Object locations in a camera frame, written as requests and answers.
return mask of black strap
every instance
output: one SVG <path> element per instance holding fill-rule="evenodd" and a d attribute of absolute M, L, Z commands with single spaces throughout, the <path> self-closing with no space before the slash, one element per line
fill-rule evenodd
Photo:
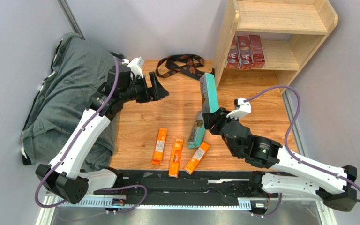
<path fill-rule="evenodd" d="M 160 74 L 158 71 L 158 68 L 160 65 L 162 65 L 166 61 L 166 68 L 168 68 L 170 71 L 165 74 Z M 174 62 L 183 62 L 185 65 L 178 66 Z M 170 55 L 166 58 L 161 59 L 158 62 L 157 69 L 155 70 L 155 73 L 157 76 L 167 78 L 170 77 L 178 72 L 182 72 L 185 75 L 194 78 L 196 80 L 199 80 L 199 78 L 205 74 L 205 72 L 202 72 L 196 68 L 203 67 L 205 64 L 205 60 L 199 56 L 194 54 L 183 54 L 183 55 Z"/>

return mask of barcode label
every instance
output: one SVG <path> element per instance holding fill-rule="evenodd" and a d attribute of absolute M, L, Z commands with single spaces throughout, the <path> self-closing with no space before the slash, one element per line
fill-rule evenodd
<path fill-rule="evenodd" d="M 196 158 L 200 161 L 204 154 L 205 154 L 205 151 L 201 148 L 198 148 L 197 152 L 194 154 L 194 158 Z"/>
<path fill-rule="evenodd" d="M 155 148 L 155 151 L 163 152 L 164 143 L 165 143 L 164 141 L 157 141 L 157 146 Z"/>

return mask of gray blanket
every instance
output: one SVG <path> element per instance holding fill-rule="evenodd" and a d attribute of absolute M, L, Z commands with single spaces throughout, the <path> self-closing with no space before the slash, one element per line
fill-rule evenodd
<path fill-rule="evenodd" d="M 106 81 L 114 65 L 112 55 L 101 47 L 66 34 L 57 47 L 51 68 L 44 80 L 22 132 L 22 161 L 48 163 L 67 142 L 82 117 L 85 104 Z M 113 153 L 116 119 L 97 139 L 82 169 L 100 170 L 109 164 Z"/>

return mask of red box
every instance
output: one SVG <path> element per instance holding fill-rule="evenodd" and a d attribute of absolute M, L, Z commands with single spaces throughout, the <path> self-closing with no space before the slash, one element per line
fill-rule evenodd
<path fill-rule="evenodd" d="M 263 55 L 261 37 L 259 35 L 249 35 L 251 41 L 251 55 L 254 62 L 252 68 L 263 68 L 265 60 Z"/>
<path fill-rule="evenodd" d="M 252 58 L 249 50 L 249 40 L 247 36 L 237 36 L 238 55 L 240 56 L 240 66 L 238 69 L 252 69 Z"/>
<path fill-rule="evenodd" d="M 234 39 L 232 40 L 229 54 L 227 55 L 226 68 L 237 69 L 240 65 L 240 56 L 237 51 L 237 42 Z"/>

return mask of wooden tabletop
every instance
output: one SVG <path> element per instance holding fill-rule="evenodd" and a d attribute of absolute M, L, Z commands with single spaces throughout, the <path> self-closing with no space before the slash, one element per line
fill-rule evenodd
<path fill-rule="evenodd" d="M 158 60 L 147 60 L 142 67 L 144 75 L 155 71 Z M 207 60 L 201 71 L 210 72 L 212 61 Z M 162 65 L 160 72 L 167 69 Z M 184 139 L 180 169 L 183 169 L 196 151 L 187 148 L 187 139 L 198 110 L 201 110 L 201 93 L 197 80 L 182 73 L 168 78 L 158 78 L 170 96 L 149 103 L 125 103 L 118 116 L 115 150 L 110 167 L 116 169 L 169 169 L 173 143 Z M 233 110 L 234 99 L 249 98 L 256 93 L 277 84 L 273 71 L 241 71 L 225 69 L 217 95 L 219 107 Z M 285 132 L 289 120 L 285 111 L 280 90 L 269 91 L 252 100 L 252 112 L 240 119 L 251 129 L 254 135 L 264 136 L 284 144 Z M 167 128 L 164 156 L 160 165 L 151 163 L 159 128 Z M 224 141 L 218 135 L 205 132 L 203 139 L 211 145 L 197 170 L 251 171 L 259 170 L 245 163 L 243 159 L 232 157 Z M 297 151 L 292 134 L 288 138 L 289 146 Z"/>

